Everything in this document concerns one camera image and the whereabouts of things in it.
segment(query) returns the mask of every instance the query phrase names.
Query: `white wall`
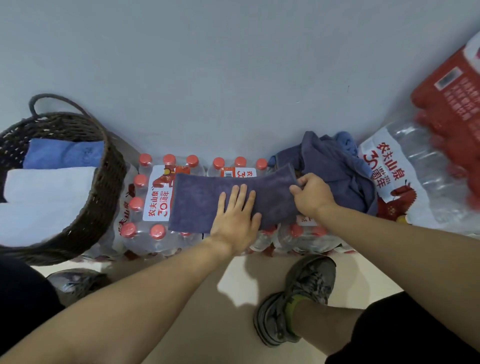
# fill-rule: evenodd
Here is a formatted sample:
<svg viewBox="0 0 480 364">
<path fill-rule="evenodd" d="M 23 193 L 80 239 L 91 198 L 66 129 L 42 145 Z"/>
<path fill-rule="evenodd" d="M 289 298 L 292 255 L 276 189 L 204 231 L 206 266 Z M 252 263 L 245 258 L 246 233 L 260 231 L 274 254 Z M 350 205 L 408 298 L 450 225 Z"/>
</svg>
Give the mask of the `white wall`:
<svg viewBox="0 0 480 364">
<path fill-rule="evenodd" d="M 478 0 L 7 0 L 0 128 L 55 92 L 156 154 L 267 157 L 308 129 L 361 139 L 479 20 Z"/>
</svg>

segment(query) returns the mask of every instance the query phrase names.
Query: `shoe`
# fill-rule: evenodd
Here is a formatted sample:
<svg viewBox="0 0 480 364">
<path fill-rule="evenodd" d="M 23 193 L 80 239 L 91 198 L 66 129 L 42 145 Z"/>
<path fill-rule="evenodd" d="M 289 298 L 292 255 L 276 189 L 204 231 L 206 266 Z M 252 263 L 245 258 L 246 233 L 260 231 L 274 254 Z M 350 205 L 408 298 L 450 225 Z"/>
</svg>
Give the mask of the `shoe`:
<svg viewBox="0 0 480 364">
<path fill-rule="evenodd" d="M 262 342 L 275 348 L 284 342 L 298 342 L 300 337 L 287 329 L 285 307 L 295 295 L 327 304 L 336 277 L 336 264 L 323 255 L 312 255 L 299 260 L 288 271 L 285 291 L 265 298 L 253 315 L 253 325 Z"/>
<path fill-rule="evenodd" d="M 47 279 L 55 287 L 60 303 L 65 307 L 112 282 L 106 274 L 86 268 L 60 270 L 50 274 Z"/>
</svg>

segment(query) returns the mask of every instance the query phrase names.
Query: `white tile floor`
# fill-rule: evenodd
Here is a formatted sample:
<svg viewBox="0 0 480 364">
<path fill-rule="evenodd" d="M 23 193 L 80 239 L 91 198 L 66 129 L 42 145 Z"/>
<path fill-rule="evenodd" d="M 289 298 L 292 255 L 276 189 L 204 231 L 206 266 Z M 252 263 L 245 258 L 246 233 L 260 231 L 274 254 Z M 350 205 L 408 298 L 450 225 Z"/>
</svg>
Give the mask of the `white tile floor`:
<svg viewBox="0 0 480 364">
<path fill-rule="evenodd" d="M 336 254 L 332 258 L 337 263 L 337 280 L 331 305 L 365 308 L 371 302 L 400 291 L 359 254 Z M 282 289 L 285 274 L 296 260 L 294 257 L 242 256 L 218 269 L 200 286 L 144 363 L 322 363 L 325 356 L 303 340 L 269 349 L 253 329 L 255 305 L 268 294 Z M 37 269 L 46 275 L 72 266 L 78 265 L 63 263 Z M 86 266 L 102 269 L 101 264 Z M 142 262 L 129 262 L 106 269 L 114 279 L 120 279 L 144 266 Z"/>
</svg>

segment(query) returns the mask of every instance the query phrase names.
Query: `dark brown basket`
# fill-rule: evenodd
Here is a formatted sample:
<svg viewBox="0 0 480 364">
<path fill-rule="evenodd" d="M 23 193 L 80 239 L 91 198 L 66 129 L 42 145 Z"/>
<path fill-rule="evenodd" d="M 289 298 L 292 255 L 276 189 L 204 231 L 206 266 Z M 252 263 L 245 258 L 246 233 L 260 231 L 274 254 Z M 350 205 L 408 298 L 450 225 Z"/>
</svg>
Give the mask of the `dark brown basket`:
<svg viewBox="0 0 480 364">
<path fill-rule="evenodd" d="M 35 103 L 45 97 L 65 101 L 81 114 L 73 112 L 37 114 Z M 127 171 L 122 154 L 112 144 L 105 128 L 76 103 L 62 96 L 41 94 L 33 96 L 28 106 L 32 116 L 0 134 L 0 167 L 4 169 L 22 168 L 32 138 L 105 142 L 88 200 L 69 227 L 52 239 L 32 246 L 21 248 L 0 246 L 0 255 L 18 258 L 30 265 L 47 266 L 75 258 L 90 249 L 107 231 L 113 221 Z"/>
</svg>

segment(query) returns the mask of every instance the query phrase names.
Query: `white towel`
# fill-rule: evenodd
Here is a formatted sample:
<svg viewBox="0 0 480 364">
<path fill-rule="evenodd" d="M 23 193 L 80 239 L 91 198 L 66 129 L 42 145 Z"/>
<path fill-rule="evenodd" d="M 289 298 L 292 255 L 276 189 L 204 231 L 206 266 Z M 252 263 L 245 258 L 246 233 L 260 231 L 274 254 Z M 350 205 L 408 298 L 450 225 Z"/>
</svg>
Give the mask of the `white towel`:
<svg viewBox="0 0 480 364">
<path fill-rule="evenodd" d="M 57 235 L 70 226 L 85 202 L 72 197 L 44 204 L 0 204 L 0 245 L 31 246 Z"/>
<path fill-rule="evenodd" d="M 92 187 L 95 167 L 57 170 L 10 170 L 3 196 L 10 203 L 85 202 Z"/>
</svg>

